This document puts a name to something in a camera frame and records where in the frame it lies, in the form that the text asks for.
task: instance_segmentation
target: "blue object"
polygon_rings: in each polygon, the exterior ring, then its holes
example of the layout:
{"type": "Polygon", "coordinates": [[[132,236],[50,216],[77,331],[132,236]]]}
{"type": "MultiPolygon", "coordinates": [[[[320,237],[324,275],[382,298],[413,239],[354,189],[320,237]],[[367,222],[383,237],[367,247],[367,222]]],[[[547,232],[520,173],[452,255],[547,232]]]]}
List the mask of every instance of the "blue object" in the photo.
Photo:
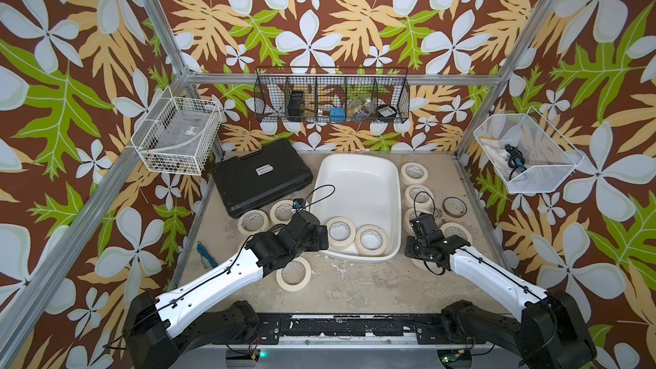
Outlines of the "blue object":
{"type": "Polygon", "coordinates": [[[331,123],[341,123],[344,122],[346,117],[344,109],[332,108],[330,109],[330,121],[331,123]]]}
{"type": "Polygon", "coordinates": [[[198,251],[199,254],[201,254],[201,258],[205,258],[207,262],[209,262],[209,265],[212,268],[216,268],[218,266],[217,262],[215,261],[214,258],[205,250],[204,245],[201,244],[200,241],[198,241],[198,245],[196,246],[196,250],[198,251]]]}

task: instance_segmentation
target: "black box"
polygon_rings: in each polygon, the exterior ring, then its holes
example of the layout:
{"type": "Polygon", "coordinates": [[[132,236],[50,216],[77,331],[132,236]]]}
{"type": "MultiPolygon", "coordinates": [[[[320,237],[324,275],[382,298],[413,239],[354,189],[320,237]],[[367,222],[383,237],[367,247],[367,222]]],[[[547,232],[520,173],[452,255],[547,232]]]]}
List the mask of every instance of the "black box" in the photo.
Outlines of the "black box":
{"type": "Polygon", "coordinates": [[[217,163],[211,169],[225,210],[239,218],[307,187],[312,172],[287,139],[263,145],[261,150],[217,163]]]}

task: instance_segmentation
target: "black cord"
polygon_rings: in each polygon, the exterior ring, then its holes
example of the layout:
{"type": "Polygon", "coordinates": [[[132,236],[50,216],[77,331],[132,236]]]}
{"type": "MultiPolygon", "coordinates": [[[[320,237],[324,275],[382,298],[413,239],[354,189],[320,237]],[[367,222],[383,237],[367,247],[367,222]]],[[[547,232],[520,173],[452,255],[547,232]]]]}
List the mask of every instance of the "black cord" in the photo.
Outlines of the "black cord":
{"type": "Polygon", "coordinates": [[[554,338],[556,337],[556,332],[558,331],[558,320],[556,319],[556,316],[554,315],[554,312],[551,310],[551,308],[547,305],[546,311],[549,312],[549,315],[551,316],[551,319],[553,320],[553,332],[551,333],[551,336],[549,339],[542,344],[539,348],[535,349],[533,352],[531,352],[527,357],[524,359],[520,360],[519,365],[517,365],[518,368],[522,367],[523,365],[526,365],[526,363],[531,360],[533,357],[535,357],[538,353],[540,353],[541,350],[543,350],[554,338]]]}
{"type": "Polygon", "coordinates": [[[208,283],[208,282],[211,281],[212,279],[217,278],[217,277],[219,277],[219,276],[221,276],[221,275],[223,275],[223,274],[225,274],[225,273],[228,273],[228,274],[229,274],[229,273],[230,273],[230,269],[233,267],[233,265],[235,265],[235,263],[237,262],[237,259],[239,259],[240,255],[242,254],[242,249],[244,249],[244,246],[246,246],[246,242],[248,242],[253,236],[254,236],[254,235],[251,234],[251,235],[248,236],[248,238],[246,238],[246,241],[244,241],[244,243],[243,243],[242,246],[240,247],[239,252],[237,252],[237,256],[235,257],[234,261],[233,261],[229,266],[227,266],[223,271],[221,271],[219,274],[209,277],[208,279],[206,279],[206,280],[203,281],[202,283],[200,283],[200,284],[194,286],[194,287],[193,287],[192,289],[190,289],[189,291],[184,292],[182,295],[180,295],[180,296],[178,296],[177,298],[173,299],[172,301],[168,302],[168,303],[167,303],[166,305],[164,305],[163,307],[157,308],[156,310],[152,311],[152,312],[149,313],[148,315],[144,316],[144,317],[141,318],[137,323],[135,323],[135,324],[133,324],[132,326],[130,326],[129,328],[123,330],[123,332],[121,332],[121,335],[120,335],[118,338],[116,338],[116,339],[114,339],[114,340],[112,340],[112,341],[110,341],[110,342],[107,342],[107,344],[103,345],[103,348],[112,349],[113,347],[110,346],[112,343],[115,343],[115,342],[121,340],[122,338],[124,338],[125,335],[126,335],[129,331],[131,331],[133,328],[135,328],[138,324],[141,324],[141,323],[144,322],[146,319],[148,319],[148,318],[150,318],[151,316],[155,315],[156,313],[160,312],[162,309],[164,309],[164,308],[166,308],[166,307],[169,307],[169,306],[171,306],[171,305],[175,305],[175,304],[177,304],[177,302],[178,302],[179,300],[183,299],[183,298],[184,298],[185,296],[187,296],[189,293],[191,293],[192,291],[194,291],[194,290],[200,288],[202,285],[208,283]]]}
{"type": "Polygon", "coordinates": [[[424,261],[424,266],[426,267],[426,269],[428,269],[430,272],[432,272],[432,273],[435,274],[435,275],[444,275],[444,273],[447,271],[446,268],[443,266],[443,267],[442,267],[442,272],[440,272],[439,274],[438,274],[437,272],[433,272],[433,271],[431,270],[431,268],[428,267],[428,264],[426,263],[426,260],[423,259],[423,261],[424,261]]]}
{"type": "Polygon", "coordinates": [[[227,343],[224,343],[224,345],[227,346],[228,349],[230,349],[230,350],[233,351],[234,353],[239,353],[240,355],[246,355],[246,356],[252,358],[252,355],[249,354],[249,353],[242,352],[242,351],[236,351],[236,350],[234,350],[233,348],[231,348],[230,345],[228,345],[227,343]]]}
{"type": "Polygon", "coordinates": [[[505,277],[506,277],[507,279],[509,279],[512,283],[514,283],[515,285],[517,285],[517,286],[519,286],[521,289],[523,289],[524,292],[529,293],[529,294],[535,296],[535,297],[538,299],[538,301],[541,301],[541,300],[542,300],[542,298],[540,298],[539,296],[535,295],[531,290],[529,290],[529,288],[527,288],[526,286],[522,285],[521,283],[515,281],[514,279],[512,279],[512,278],[509,277],[508,275],[504,274],[504,273],[501,272],[498,268],[496,268],[496,266],[494,266],[494,265],[492,265],[492,264],[486,262],[485,259],[483,259],[483,258],[479,258],[479,257],[473,255],[473,254],[472,254],[471,252],[469,252],[468,250],[465,250],[465,249],[463,249],[463,248],[456,248],[456,250],[461,250],[461,251],[464,251],[464,252],[468,253],[469,255],[471,255],[472,257],[474,257],[474,259],[477,259],[478,262],[486,264],[487,266],[489,266],[489,267],[491,267],[492,269],[494,269],[496,272],[498,272],[498,273],[500,273],[501,275],[505,276],[505,277]]]}
{"type": "Polygon", "coordinates": [[[496,345],[493,343],[493,344],[492,344],[492,347],[489,348],[488,350],[486,350],[485,352],[483,352],[483,353],[472,353],[471,356],[483,356],[483,355],[487,355],[488,353],[490,353],[490,352],[492,351],[492,349],[494,349],[495,346],[496,346],[496,345]]]}
{"type": "Polygon", "coordinates": [[[419,214],[417,214],[417,212],[416,212],[416,198],[417,198],[420,194],[426,194],[426,195],[428,195],[428,197],[430,198],[430,200],[433,202],[433,211],[432,211],[433,214],[432,214],[432,216],[434,217],[434,216],[435,216],[435,210],[437,209],[437,207],[435,206],[435,200],[433,199],[433,196],[430,195],[427,191],[419,191],[418,193],[416,193],[416,194],[414,195],[414,198],[413,198],[413,200],[412,200],[412,207],[413,207],[414,218],[415,218],[415,219],[419,218],[419,214]]]}
{"type": "Polygon", "coordinates": [[[311,206],[312,204],[316,204],[316,203],[319,202],[319,201],[325,200],[325,199],[328,198],[329,196],[333,195],[333,194],[335,193],[336,190],[337,190],[337,188],[335,188],[335,186],[332,185],[332,184],[319,185],[318,187],[316,187],[314,190],[312,190],[312,192],[310,192],[310,193],[305,197],[305,199],[303,200],[303,201],[305,201],[305,206],[303,207],[303,209],[306,209],[307,207],[311,206]],[[327,196],[325,196],[325,197],[322,198],[322,199],[316,200],[315,202],[312,202],[312,203],[308,204],[307,201],[308,201],[308,198],[310,197],[310,195],[314,194],[314,192],[315,192],[316,190],[318,190],[318,189],[320,189],[320,188],[323,188],[323,187],[332,187],[332,193],[328,194],[327,196]]]}

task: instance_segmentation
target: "masking tape roll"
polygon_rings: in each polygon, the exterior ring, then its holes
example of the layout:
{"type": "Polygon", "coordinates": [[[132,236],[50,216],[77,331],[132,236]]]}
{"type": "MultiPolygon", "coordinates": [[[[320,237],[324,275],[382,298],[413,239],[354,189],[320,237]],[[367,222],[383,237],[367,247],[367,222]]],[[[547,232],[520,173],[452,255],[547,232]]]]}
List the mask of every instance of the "masking tape roll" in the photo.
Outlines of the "masking tape roll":
{"type": "Polygon", "coordinates": [[[469,242],[470,244],[472,242],[472,234],[469,231],[467,231],[467,228],[461,226],[458,223],[455,222],[444,223],[442,224],[442,226],[440,226],[439,230],[442,231],[445,238],[451,235],[458,235],[461,238],[466,239],[467,242],[469,242]]]}
{"type": "Polygon", "coordinates": [[[292,205],[294,204],[291,200],[280,200],[271,207],[269,211],[269,218],[271,218],[271,225],[275,224],[288,224],[291,221],[291,217],[294,215],[294,210],[292,205]]]}
{"type": "Polygon", "coordinates": [[[423,184],[428,179],[428,170],[418,162],[406,162],[400,171],[404,185],[423,184]]]}
{"type": "MultiPolygon", "coordinates": [[[[430,207],[430,208],[417,207],[416,211],[417,211],[418,215],[432,214],[433,213],[433,208],[432,207],[430,207]]],[[[412,225],[410,225],[410,218],[412,217],[412,220],[413,221],[415,220],[415,218],[413,216],[413,213],[414,213],[414,208],[410,207],[410,208],[407,209],[406,213],[404,214],[404,229],[406,230],[406,233],[408,233],[408,235],[410,235],[410,236],[414,236],[414,231],[412,229],[412,225]]]]}
{"type": "Polygon", "coordinates": [[[356,226],[348,218],[332,218],[326,223],[326,228],[328,229],[328,245],[334,250],[343,250],[353,244],[353,241],[356,239],[356,226]],[[339,233],[340,229],[346,229],[348,231],[348,237],[343,240],[337,240],[332,236],[333,233],[339,233]]]}
{"type": "Polygon", "coordinates": [[[303,276],[303,280],[300,281],[298,284],[292,285],[285,282],[285,280],[283,279],[283,271],[285,270],[285,268],[278,269],[275,272],[275,280],[278,282],[278,285],[280,285],[280,288],[283,288],[283,290],[285,291],[296,292],[298,290],[302,290],[310,281],[310,277],[312,275],[312,268],[310,268],[310,263],[305,258],[303,257],[294,258],[289,263],[292,263],[294,261],[300,262],[301,265],[303,265],[303,267],[305,268],[305,276],[303,276]]]}
{"type": "Polygon", "coordinates": [[[366,225],[358,229],[356,232],[355,241],[356,241],[357,253],[359,253],[360,255],[377,257],[377,256],[381,256],[387,249],[387,235],[385,235],[385,232],[380,228],[376,227],[375,225],[366,225]],[[365,247],[364,244],[362,243],[362,239],[363,238],[367,239],[368,236],[372,236],[374,237],[374,239],[377,239],[381,243],[381,246],[374,250],[370,250],[367,247],[365,247]]]}
{"type": "Polygon", "coordinates": [[[406,207],[413,208],[415,205],[417,208],[430,208],[433,205],[433,200],[431,198],[434,198],[433,192],[428,189],[425,185],[421,184],[412,184],[409,185],[406,188],[406,193],[404,194],[405,196],[405,203],[406,207]],[[430,198],[426,196],[426,194],[421,194],[417,198],[416,203],[414,203],[414,197],[419,194],[420,192],[425,191],[430,195],[430,198]]]}
{"type": "Polygon", "coordinates": [[[261,233],[263,231],[268,231],[269,229],[269,217],[267,213],[259,209],[251,209],[246,211],[237,221],[237,229],[240,230],[240,233],[244,235],[251,235],[256,233],[261,233]],[[259,228],[250,228],[250,225],[257,225],[259,221],[262,221],[262,225],[259,228]]]}

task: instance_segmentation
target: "white mesh basket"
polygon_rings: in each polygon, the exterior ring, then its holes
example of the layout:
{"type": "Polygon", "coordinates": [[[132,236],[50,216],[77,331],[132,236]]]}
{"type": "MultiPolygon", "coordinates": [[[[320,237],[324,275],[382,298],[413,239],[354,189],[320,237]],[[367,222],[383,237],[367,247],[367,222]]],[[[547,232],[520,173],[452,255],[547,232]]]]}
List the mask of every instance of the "white mesh basket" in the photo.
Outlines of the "white mesh basket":
{"type": "Polygon", "coordinates": [[[217,136],[220,110],[213,101],[171,97],[168,88],[164,94],[168,101],[156,118],[146,116],[142,125],[150,129],[136,151],[148,171],[200,176],[217,136]]]}
{"type": "Polygon", "coordinates": [[[553,124],[534,109],[533,112],[544,119],[550,134],[560,135],[572,150],[563,151],[540,124],[529,115],[532,112],[492,114],[474,131],[476,141],[481,145],[483,153],[490,158],[496,174],[503,179],[510,194],[553,193],[584,158],[583,153],[576,149],[553,124]],[[483,148],[481,137],[499,140],[501,146],[510,144],[517,147],[526,160],[526,171],[520,174],[515,172],[512,179],[509,180],[508,176],[504,175],[508,173],[508,165],[489,156],[486,149],[483,148]]]}

